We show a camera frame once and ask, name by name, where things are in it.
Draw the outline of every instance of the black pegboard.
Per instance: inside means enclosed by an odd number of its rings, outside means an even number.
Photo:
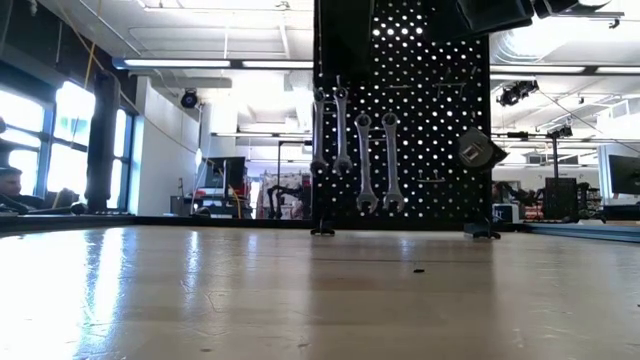
[[[405,223],[410,229],[491,217],[491,175],[465,170],[457,161],[455,147],[457,138],[469,127],[490,134],[488,39],[430,42],[427,23],[430,16],[437,16],[437,9],[425,5],[377,2],[372,19],[371,75],[366,82],[349,83],[348,76],[341,81],[349,90],[347,140],[354,168],[342,176],[330,172],[315,178],[314,218],[329,217],[351,225],[356,222],[364,228],[374,224],[372,218],[378,218]],[[320,44],[318,36],[321,34],[316,31],[316,44]],[[319,52],[315,58],[321,59]],[[316,86],[328,95],[322,119],[323,146],[324,157],[332,164],[337,155],[337,118],[330,100],[336,79],[322,74],[318,60],[314,77]],[[400,120],[398,176],[406,204],[400,213],[394,206],[382,209],[388,188],[386,143],[372,141],[371,182],[379,203],[370,215],[356,208],[360,154],[354,119],[360,113],[368,114],[373,121],[370,137],[383,139],[381,118],[389,111]],[[438,179],[444,182],[424,182]]]

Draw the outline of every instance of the table surface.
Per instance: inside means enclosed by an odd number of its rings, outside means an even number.
[[[639,359],[639,275],[638,245],[515,233],[10,236],[0,358]]]

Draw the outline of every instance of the black column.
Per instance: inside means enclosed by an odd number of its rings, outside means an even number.
[[[94,95],[96,105],[91,119],[87,153],[87,206],[89,212],[103,211],[111,198],[113,146],[116,115],[120,108],[120,82],[111,73],[96,74]]]

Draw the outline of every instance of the black base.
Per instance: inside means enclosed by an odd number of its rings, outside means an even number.
[[[495,231],[491,231],[490,222],[476,222],[464,224],[464,233],[471,235],[474,239],[487,238],[487,239],[500,239],[501,236]]]
[[[310,231],[311,235],[316,236],[335,236],[336,232],[331,228],[330,221],[324,221],[324,218],[320,219],[320,224],[317,228]]]

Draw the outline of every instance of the fluorescent light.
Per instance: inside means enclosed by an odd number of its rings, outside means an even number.
[[[271,159],[247,159],[246,162],[250,162],[250,163],[267,163],[267,164],[277,164],[278,160],[271,160]],[[309,160],[283,160],[280,159],[280,163],[281,164],[309,164],[311,163],[311,159]]]
[[[243,61],[242,66],[254,69],[313,69],[313,61],[250,60]]]
[[[596,70],[596,73],[609,73],[609,74],[640,74],[640,67],[637,66],[619,66],[619,67],[609,67],[602,66]]]
[[[272,137],[267,133],[212,133],[211,135],[219,137]]]
[[[535,81],[536,77],[532,75],[517,75],[517,74],[491,74],[491,80],[503,80],[503,81]]]
[[[228,68],[229,60],[125,59],[124,64],[137,68]]]
[[[492,73],[523,73],[523,74],[562,74],[581,73],[584,66],[550,66],[550,65],[491,65]]]
[[[249,137],[249,138],[273,138],[278,140],[311,140],[311,134],[287,134],[287,133],[253,133],[253,132],[240,132],[240,133],[211,133],[211,136],[219,137]]]

